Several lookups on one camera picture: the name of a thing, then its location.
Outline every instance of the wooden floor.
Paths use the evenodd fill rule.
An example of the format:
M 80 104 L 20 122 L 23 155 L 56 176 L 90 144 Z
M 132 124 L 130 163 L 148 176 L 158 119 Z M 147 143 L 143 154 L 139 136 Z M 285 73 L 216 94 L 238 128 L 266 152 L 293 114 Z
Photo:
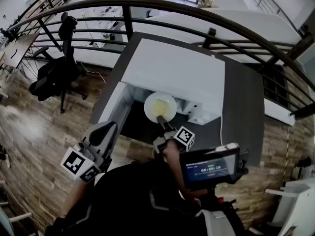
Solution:
M 102 72 L 104 77 L 109 72 Z M 30 82 L 16 75 L 10 85 L 8 99 L 0 103 L 0 144 L 10 157 L 11 168 L 2 164 L 0 179 L 7 182 L 6 191 L 14 198 L 17 213 L 22 205 L 32 212 L 34 226 L 43 231 L 59 216 L 63 200 L 71 189 L 73 179 L 59 167 L 69 146 L 81 138 L 89 127 L 93 106 L 104 85 L 96 74 L 80 78 L 77 88 L 89 96 L 86 100 L 75 93 L 66 96 L 64 114 L 60 114 L 60 100 L 51 97 L 43 102 L 32 96 Z M 297 122 L 290 128 L 288 180 L 292 167 L 300 158 L 312 154 L 314 147 L 313 118 Z M 282 185 L 286 159 L 287 126 L 265 119 L 264 145 L 260 167 L 249 168 L 250 173 L 235 185 L 220 184 L 217 196 L 237 199 L 236 207 L 245 226 L 259 224 L 272 217 L 277 198 L 265 194 L 265 188 L 278 189 Z M 152 157 L 152 146 L 120 137 L 113 152 L 111 168 L 137 159 L 145 162 Z

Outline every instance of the plate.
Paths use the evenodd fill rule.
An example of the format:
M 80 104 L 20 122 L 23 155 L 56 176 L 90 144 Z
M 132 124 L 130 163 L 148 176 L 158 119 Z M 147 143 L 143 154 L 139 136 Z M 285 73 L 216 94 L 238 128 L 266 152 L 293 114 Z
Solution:
M 176 115 L 176 111 L 176 101 L 167 93 L 155 92 L 144 103 L 144 113 L 150 121 L 155 123 L 158 123 L 159 115 L 162 115 L 166 121 L 171 121 Z

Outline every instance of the person's arm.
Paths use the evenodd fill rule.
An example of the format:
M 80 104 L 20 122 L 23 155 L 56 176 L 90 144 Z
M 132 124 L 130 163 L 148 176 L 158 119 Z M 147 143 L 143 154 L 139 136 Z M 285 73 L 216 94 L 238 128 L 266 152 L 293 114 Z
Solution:
M 62 215 L 61 218 L 65 218 L 68 212 L 71 210 L 71 208 L 81 199 L 83 198 L 87 191 L 93 187 L 94 181 L 91 181 L 88 184 L 83 183 L 81 180 L 77 179 L 74 182 L 74 185 L 69 193 L 69 195 L 66 197 L 66 199 L 63 202 L 62 207 Z
M 201 195 L 206 194 L 207 190 L 190 191 L 185 188 L 184 178 L 182 174 L 181 164 L 179 161 L 180 152 L 177 148 L 176 142 L 169 140 L 167 147 L 163 150 L 163 155 L 166 159 L 168 166 L 170 167 L 178 187 L 186 200 L 193 201 L 195 198 L 199 198 Z

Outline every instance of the black office chair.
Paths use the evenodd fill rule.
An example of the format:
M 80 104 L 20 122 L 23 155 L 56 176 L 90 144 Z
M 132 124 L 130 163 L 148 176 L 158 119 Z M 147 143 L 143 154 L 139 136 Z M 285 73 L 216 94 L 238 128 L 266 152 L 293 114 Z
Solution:
M 53 59 L 46 52 L 48 47 L 43 47 L 34 53 L 33 58 L 42 54 L 49 62 L 38 70 L 37 82 L 31 84 L 30 92 L 32 95 L 36 95 L 39 101 L 46 100 L 54 95 L 61 95 L 60 113 L 64 113 L 63 102 L 65 93 L 76 92 L 71 87 L 71 82 L 75 81 L 80 74 L 86 76 L 86 71 L 79 70 L 77 67 L 73 57 L 74 48 L 71 46 L 73 30 L 78 24 L 77 20 L 74 17 L 68 16 L 67 12 L 62 14 L 61 20 L 62 25 L 59 28 L 58 34 L 60 39 L 63 40 L 64 57 Z M 86 95 L 80 95 L 84 100 L 87 98 Z

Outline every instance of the yellow food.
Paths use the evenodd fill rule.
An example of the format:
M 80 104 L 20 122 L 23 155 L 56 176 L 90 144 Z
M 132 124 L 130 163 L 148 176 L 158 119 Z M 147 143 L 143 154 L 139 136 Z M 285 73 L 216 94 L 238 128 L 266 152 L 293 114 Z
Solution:
M 160 100 L 156 100 L 153 103 L 152 109 L 151 109 L 151 113 L 153 116 L 155 117 L 163 116 L 165 118 L 168 116 L 168 112 L 169 112 L 169 108 L 168 108 L 167 103 Z

